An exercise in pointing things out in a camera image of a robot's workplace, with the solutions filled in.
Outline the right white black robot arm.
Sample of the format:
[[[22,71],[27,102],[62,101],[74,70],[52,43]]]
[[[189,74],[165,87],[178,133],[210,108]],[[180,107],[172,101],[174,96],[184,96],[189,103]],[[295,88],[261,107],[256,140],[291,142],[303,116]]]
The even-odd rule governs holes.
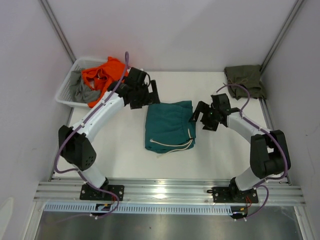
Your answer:
[[[263,128],[248,118],[242,108],[231,107],[225,93],[212,95],[211,99],[211,104],[198,102],[189,121],[200,121],[204,130],[212,132],[224,125],[250,144],[248,169],[232,178],[227,188],[213,187],[210,190],[213,201],[216,203],[222,198],[223,201],[239,203],[266,181],[285,178],[291,168],[285,134],[281,130]]]

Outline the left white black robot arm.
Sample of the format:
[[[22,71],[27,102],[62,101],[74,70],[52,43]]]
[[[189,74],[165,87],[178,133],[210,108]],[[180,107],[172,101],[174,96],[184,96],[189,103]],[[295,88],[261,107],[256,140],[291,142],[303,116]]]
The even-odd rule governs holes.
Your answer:
[[[97,200],[108,196],[107,178],[95,164],[97,153],[92,145],[101,128],[125,106],[141,109],[160,103],[157,84],[150,75],[132,67],[128,75],[110,84],[99,102],[77,123],[58,130],[58,156],[72,165],[84,181],[91,185]]]

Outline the teal green shorts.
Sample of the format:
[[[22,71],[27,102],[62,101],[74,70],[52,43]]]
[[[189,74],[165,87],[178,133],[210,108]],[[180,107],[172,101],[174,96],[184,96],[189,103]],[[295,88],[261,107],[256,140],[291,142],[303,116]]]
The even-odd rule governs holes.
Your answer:
[[[192,116],[190,100],[150,105],[145,120],[145,149],[161,155],[192,149],[196,143]]]

